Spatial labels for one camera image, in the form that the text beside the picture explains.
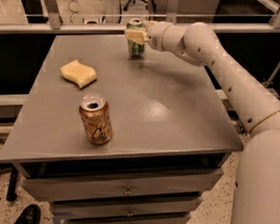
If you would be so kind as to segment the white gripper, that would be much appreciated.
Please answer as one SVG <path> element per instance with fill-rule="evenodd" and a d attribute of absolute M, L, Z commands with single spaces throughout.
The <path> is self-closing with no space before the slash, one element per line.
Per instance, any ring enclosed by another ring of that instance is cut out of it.
<path fill-rule="evenodd" d="M 166 21 L 145 21 L 146 32 L 141 29 L 126 29 L 124 34 L 129 41 L 144 45 L 147 41 L 152 49 L 163 51 L 163 36 L 171 26 Z"/>

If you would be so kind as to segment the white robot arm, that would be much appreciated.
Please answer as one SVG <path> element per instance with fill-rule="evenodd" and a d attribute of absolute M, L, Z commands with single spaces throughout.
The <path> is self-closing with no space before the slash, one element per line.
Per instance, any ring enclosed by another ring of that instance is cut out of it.
<path fill-rule="evenodd" d="M 204 23 L 147 22 L 127 39 L 207 66 L 251 139 L 239 159 L 231 224 L 280 224 L 280 100 L 231 57 Z"/>

